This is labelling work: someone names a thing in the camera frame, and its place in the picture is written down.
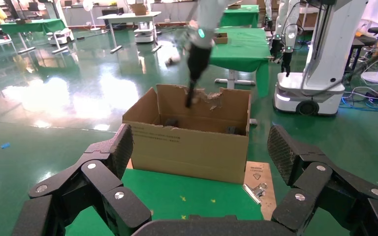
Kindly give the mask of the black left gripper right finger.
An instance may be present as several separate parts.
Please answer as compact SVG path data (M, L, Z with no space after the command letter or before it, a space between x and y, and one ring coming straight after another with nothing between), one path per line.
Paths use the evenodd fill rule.
M352 236L378 236L378 186L335 165L317 146L270 128L267 149L290 192L272 220L301 235L315 211L329 212Z

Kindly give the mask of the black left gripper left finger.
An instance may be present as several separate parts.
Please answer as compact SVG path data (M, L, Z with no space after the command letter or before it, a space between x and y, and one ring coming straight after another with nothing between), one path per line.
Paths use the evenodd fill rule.
M152 219L151 211L122 182L133 151L131 126L93 143L76 163L29 191L14 236L63 236L83 210L92 207L116 236L129 236Z

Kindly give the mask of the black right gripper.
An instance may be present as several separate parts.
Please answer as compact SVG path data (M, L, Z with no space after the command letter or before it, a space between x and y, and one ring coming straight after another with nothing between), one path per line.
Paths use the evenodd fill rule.
M201 77L209 64L212 47L202 48L196 45L191 45L188 56L188 69L189 69L189 89L186 96L185 107L190 108L194 96L197 80Z

